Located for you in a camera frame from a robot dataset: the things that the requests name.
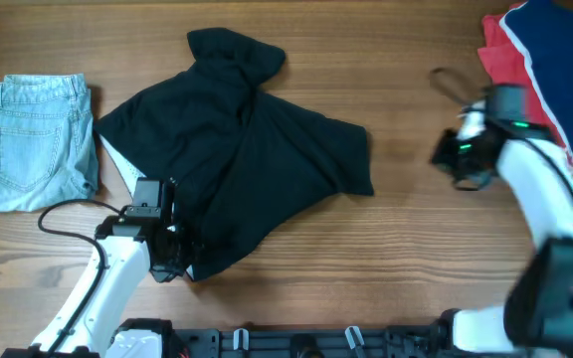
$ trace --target black garment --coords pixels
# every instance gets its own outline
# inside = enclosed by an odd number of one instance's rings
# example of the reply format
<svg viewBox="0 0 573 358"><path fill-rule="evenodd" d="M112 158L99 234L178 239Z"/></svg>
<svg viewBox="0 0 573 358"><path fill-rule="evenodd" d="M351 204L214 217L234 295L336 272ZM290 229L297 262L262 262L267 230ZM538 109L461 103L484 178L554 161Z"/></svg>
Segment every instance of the black garment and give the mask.
<svg viewBox="0 0 573 358"><path fill-rule="evenodd" d="M285 52L226 29L187 34L196 63L145 89L95 130L147 177L176 183L175 211L204 245L204 279L277 225L338 192L373 195L366 131L258 86Z"/></svg>

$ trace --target jeans waistband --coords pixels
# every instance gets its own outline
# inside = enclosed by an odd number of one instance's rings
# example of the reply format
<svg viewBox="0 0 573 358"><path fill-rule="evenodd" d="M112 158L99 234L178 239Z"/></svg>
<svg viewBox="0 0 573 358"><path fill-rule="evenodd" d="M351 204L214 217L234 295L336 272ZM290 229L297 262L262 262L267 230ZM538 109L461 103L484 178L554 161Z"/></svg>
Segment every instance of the jeans waistband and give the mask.
<svg viewBox="0 0 573 358"><path fill-rule="evenodd" d="M83 74L70 76L7 75L0 82L2 103L40 103L57 97L86 93Z"/></svg>

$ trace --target tabletop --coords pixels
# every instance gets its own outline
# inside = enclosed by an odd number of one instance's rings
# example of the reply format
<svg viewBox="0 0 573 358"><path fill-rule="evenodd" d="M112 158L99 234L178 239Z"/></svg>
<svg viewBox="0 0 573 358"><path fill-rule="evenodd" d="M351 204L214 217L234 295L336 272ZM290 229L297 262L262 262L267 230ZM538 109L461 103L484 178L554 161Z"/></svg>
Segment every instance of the tabletop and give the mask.
<svg viewBox="0 0 573 358"><path fill-rule="evenodd" d="M186 33L226 27L286 51L264 90L371 135L374 197L335 195L273 230L204 282L145 279L123 317L177 328L381 327L429 323L448 308L501 304L531 256L527 227L500 180L458 192L429 164L459 108L427 73L451 67L478 86L480 20L509 1L219 2L0 6L7 74L84 73L95 119L189 68ZM99 200L129 193L98 145ZM91 247L37 229L40 212L0 214L0 354L52 320ZM47 225L91 235L108 212L74 205Z"/></svg>

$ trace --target denim jeans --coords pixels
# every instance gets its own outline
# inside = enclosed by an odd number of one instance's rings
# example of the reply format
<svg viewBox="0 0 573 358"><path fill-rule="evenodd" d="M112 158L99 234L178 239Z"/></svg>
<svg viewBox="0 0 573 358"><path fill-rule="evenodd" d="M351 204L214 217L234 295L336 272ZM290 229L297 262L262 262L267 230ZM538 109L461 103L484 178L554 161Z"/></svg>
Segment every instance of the denim jeans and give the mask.
<svg viewBox="0 0 573 358"><path fill-rule="evenodd" d="M0 83L0 212L34 211L97 190L90 90L83 75Z"/></svg>

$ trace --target wire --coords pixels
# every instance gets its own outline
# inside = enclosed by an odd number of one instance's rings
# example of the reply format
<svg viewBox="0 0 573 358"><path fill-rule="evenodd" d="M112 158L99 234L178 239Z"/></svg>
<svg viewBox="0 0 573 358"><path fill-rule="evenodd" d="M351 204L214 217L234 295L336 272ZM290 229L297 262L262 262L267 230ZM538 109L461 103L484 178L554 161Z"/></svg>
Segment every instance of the wire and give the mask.
<svg viewBox="0 0 573 358"><path fill-rule="evenodd" d="M514 131L512 128L510 128L505 123L501 122L500 118L494 118L494 117L487 115L487 113L485 112L484 109L474 108L473 104L471 102L465 102L462 98L457 96L452 90L445 87L441 82L436 81L437 75L440 73L444 73L444 72L449 73L454 79L458 80L460 82L460 84L469 84L470 83L470 81L466 80L465 76L461 75L457 71L447 70L447 69L443 69L443 68L437 68L437 69L430 71L430 73L429 73L429 79L431 81L431 86L435 90L439 91L441 94L450 98L452 101L463 105L464 106L464 110L463 110L464 113L469 113L469 112L473 112L473 111L481 112L484 114L484 118L486 118L492 124L496 125L496 127L502 129L512 139L524 142L528 147L530 147L534 152L536 152L541 158L543 158L543 160L552 168L552 170L556 173L556 175L562 181L563 185L565 186L565 189L569 193L570 197L572 198L572 202L573 202L573 188L572 188L569 180L565 176L565 174L556 165L554 160L552 158L550 158L547 154L545 154L545 152L543 152L543 150L541 150L531 140L527 139L526 137L524 137L520 133Z"/></svg>
<svg viewBox="0 0 573 358"><path fill-rule="evenodd" d="M48 352L46 354L46 356L48 358L51 358L52 355L55 354L55 352L57 351L57 349L59 349L59 347L61 346L63 341L66 339L66 337L68 335L70 335L70 330L72 329L72 327L74 327L75 323L77 323L79 316L81 315L83 310L86 308L86 305L88 304L88 301L90 301L90 298L92 297L92 295L95 293L96 287L98 286L98 283L100 282L100 279L102 278L103 271L105 270L105 253L103 252L103 248L100 246L100 244L96 240L91 239L91 238L84 236L84 235L81 235L81 234L59 231L59 230L52 230L52 229L48 229L48 228L44 227L44 223L43 223L44 218L46 217L46 215L48 215L48 213L50 213L51 211L53 211L59 207L69 205L69 204L75 204L75 203L95 204L98 206L108 208L117 214L120 213L119 210L114 208L112 205L102 203L100 201L96 201L96 200L92 200L92 199L73 199L73 200L66 200L66 201L63 201L61 203L57 203L51 207L48 207L48 209L46 209L43 213L41 213L41 215L39 216L39 219L37 220L37 226L39 227L39 230L41 230L42 232L48 233L48 234L53 234L53 235L61 235L61 236L66 236L66 237L70 237L70 238L81 239L81 240L85 241L86 243L94 246L96 249L96 252L98 253L98 268L96 270L95 279L93 280L92 284L90 285L88 292L86 292L86 295L84 295L83 299L79 303L79 306L77 307L77 309L75 309L75 311L73 312L72 316L70 317L70 319L68 320L66 325L61 329L61 332L59 333L59 336L57 337L57 339L55 339L53 344L48 349Z"/></svg>

